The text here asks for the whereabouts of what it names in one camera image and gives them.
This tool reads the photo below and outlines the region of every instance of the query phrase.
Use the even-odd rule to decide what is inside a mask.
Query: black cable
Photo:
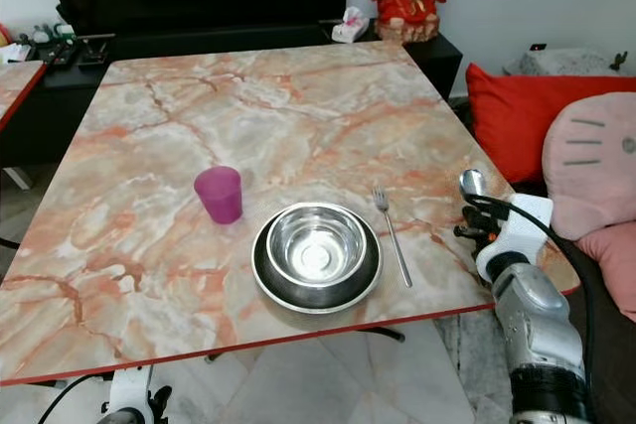
[[[75,381],[73,381],[71,384],[69,384],[67,387],[65,387],[62,392],[58,395],[58,397],[56,397],[53,402],[51,403],[51,405],[47,408],[46,411],[44,411],[44,414],[42,415],[42,417],[40,418],[40,420],[38,421],[38,424],[44,424],[44,421],[47,420],[47,417],[49,417],[49,414],[51,414],[53,412],[53,410],[55,409],[55,407],[60,403],[60,401],[62,400],[62,398],[64,398],[64,396],[67,395],[67,393],[73,389],[74,387],[76,387],[78,384],[80,384],[83,381],[86,381],[87,379],[90,379],[92,377],[97,377],[99,376],[99,374],[88,374],[86,376],[82,376],[80,379],[77,379]]]
[[[7,248],[13,248],[17,250],[20,248],[20,244],[18,242],[14,242],[13,240],[7,240],[6,238],[0,237],[0,245]]]
[[[499,199],[487,197],[487,196],[478,196],[474,194],[467,194],[464,197],[465,201],[475,206],[477,209],[480,208],[481,204],[490,203],[496,205],[500,208],[505,208],[508,211],[516,212],[523,218],[529,220],[536,227],[538,227],[542,232],[544,232],[552,242],[558,247],[561,253],[565,256],[567,261],[572,265],[576,275],[578,275],[578,279],[583,287],[583,293],[585,295],[585,353],[583,361],[585,363],[585,382],[587,385],[588,392],[588,404],[589,411],[594,415],[593,405],[592,405],[592,367],[593,367],[593,350],[594,350],[594,309],[593,309],[593,296],[592,296],[592,288],[589,284],[589,279],[583,273],[580,266],[576,262],[576,259],[571,255],[571,253],[565,249],[562,244],[562,238],[560,238],[551,228],[546,227],[540,220],[531,215],[530,213],[524,211],[523,209],[518,208],[517,206],[513,206],[512,204],[501,201]]]

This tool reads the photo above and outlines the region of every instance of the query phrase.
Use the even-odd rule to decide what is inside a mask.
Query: marble table
[[[193,190],[237,168],[243,217],[211,222]],[[400,47],[381,42],[110,66],[0,289],[4,384],[262,346],[492,306],[453,236],[466,168],[511,189]],[[384,185],[413,287],[371,187]],[[382,239],[377,289],[345,312],[272,303],[250,268],[281,208],[330,201]],[[548,248],[561,290],[574,271]]]
[[[45,69],[40,61],[0,65],[0,131]]]

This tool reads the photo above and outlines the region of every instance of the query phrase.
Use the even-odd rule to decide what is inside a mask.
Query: bowl rim
[[[342,312],[344,310],[347,310],[347,309],[353,307],[354,305],[357,305],[359,302],[361,302],[363,299],[365,299],[378,286],[378,283],[380,282],[380,277],[381,277],[383,269],[384,269],[384,254],[383,254],[383,250],[382,250],[382,243],[380,242],[380,238],[378,237],[376,232],[373,230],[373,228],[369,225],[369,223],[366,220],[364,220],[361,215],[358,215],[357,213],[352,212],[353,216],[357,220],[359,220],[360,223],[363,223],[365,225],[365,227],[369,230],[369,232],[371,233],[371,235],[374,238],[374,247],[378,251],[378,268],[376,269],[376,274],[374,275],[373,279],[369,283],[369,286],[367,288],[365,288],[365,290],[363,290],[362,293],[360,293],[353,300],[350,300],[349,302],[343,303],[343,304],[338,305],[336,307],[331,307],[331,308],[305,308],[305,307],[300,307],[298,305],[294,305],[293,303],[289,303],[289,302],[283,300],[282,298],[280,298],[279,296],[277,296],[271,290],[269,290],[269,288],[262,282],[262,280],[261,280],[261,278],[258,275],[258,272],[256,270],[256,263],[255,263],[255,260],[254,260],[255,259],[255,255],[256,255],[256,245],[258,244],[258,238],[262,235],[262,233],[265,230],[265,228],[269,224],[273,225],[273,220],[276,217],[278,217],[281,213],[282,212],[278,212],[278,213],[274,214],[272,217],[270,217],[265,222],[265,224],[258,230],[258,233],[256,234],[256,237],[254,238],[253,244],[251,246],[251,257],[250,257],[250,260],[251,260],[251,272],[252,272],[252,274],[254,276],[254,279],[256,280],[256,283],[260,287],[260,289],[271,300],[273,300],[275,303],[277,303],[281,307],[283,307],[283,308],[285,308],[287,310],[291,310],[292,312],[304,313],[306,315],[327,315],[327,314],[331,314],[331,313]]]
[[[316,208],[316,207],[330,209],[332,211],[339,212],[342,215],[346,216],[352,223],[354,223],[356,225],[356,230],[358,231],[359,237],[362,239],[362,253],[360,254],[360,257],[358,258],[358,261],[354,264],[353,267],[351,267],[351,270],[349,270],[342,277],[339,277],[338,279],[335,279],[329,282],[307,283],[292,277],[287,272],[285,272],[282,269],[282,267],[280,267],[278,262],[274,259],[273,253],[271,251],[271,238],[272,238],[272,232],[274,231],[276,226],[290,212],[297,211],[299,209],[304,209],[304,208]],[[282,211],[278,213],[278,215],[275,215],[274,217],[275,217],[275,220],[271,224],[269,230],[267,231],[267,240],[265,242],[265,247],[267,249],[267,258],[269,258],[269,261],[271,262],[272,267],[285,280],[295,285],[306,287],[306,288],[315,288],[315,289],[326,288],[333,285],[338,285],[339,283],[342,283],[345,280],[348,280],[360,269],[360,267],[362,267],[362,264],[365,261],[365,257],[367,256],[367,246],[368,246],[367,234],[365,233],[365,230],[360,224],[360,220],[357,218],[357,216],[352,211],[349,211],[347,208],[337,204],[332,204],[332,203],[296,203],[283,209]]]

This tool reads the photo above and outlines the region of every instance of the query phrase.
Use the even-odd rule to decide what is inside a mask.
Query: plastic cup
[[[197,176],[195,191],[216,223],[232,223],[242,215],[239,171],[227,166],[211,168]]]

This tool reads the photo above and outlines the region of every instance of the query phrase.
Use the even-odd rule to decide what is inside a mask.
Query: fork
[[[378,211],[382,212],[385,215],[385,219],[387,220],[387,225],[389,226],[389,233],[391,234],[391,242],[394,245],[394,250],[396,251],[397,264],[399,265],[399,270],[401,270],[401,276],[404,277],[404,283],[407,288],[413,286],[413,282],[410,280],[410,274],[408,273],[408,269],[406,268],[406,262],[404,261],[404,257],[401,254],[401,248],[399,248],[398,238],[396,237],[396,231],[394,230],[394,225],[391,222],[391,218],[389,217],[389,198],[387,197],[387,193],[385,190],[380,187],[374,187],[373,190],[374,203],[376,203],[376,208]]]

